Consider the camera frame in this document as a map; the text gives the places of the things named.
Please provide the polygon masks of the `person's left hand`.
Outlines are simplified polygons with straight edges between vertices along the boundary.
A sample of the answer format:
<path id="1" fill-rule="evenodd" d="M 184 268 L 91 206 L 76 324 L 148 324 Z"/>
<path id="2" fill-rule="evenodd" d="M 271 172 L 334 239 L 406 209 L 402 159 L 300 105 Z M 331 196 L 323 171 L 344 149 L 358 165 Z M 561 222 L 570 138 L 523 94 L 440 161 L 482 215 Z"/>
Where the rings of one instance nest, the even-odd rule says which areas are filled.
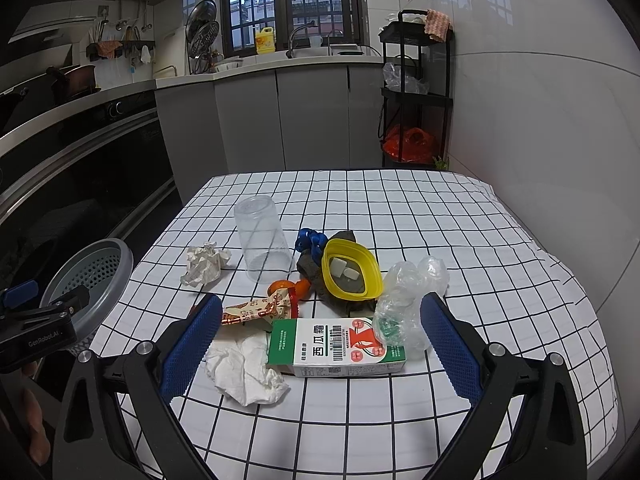
<path id="1" fill-rule="evenodd" d="M 43 412 L 35 393 L 25 386 L 25 379 L 32 379 L 38 370 L 38 362 L 32 361 L 21 369 L 21 379 L 12 382 L 10 392 L 6 392 L 6 385 L 1 384 L 1 392 L 5 398 L 1 399 L 2 408 L 10 408 L 20 424 L 20 440 L 27 443 L 29 456 L 37 466 L 47 463 L 51 445 L 43 426 Z"/>

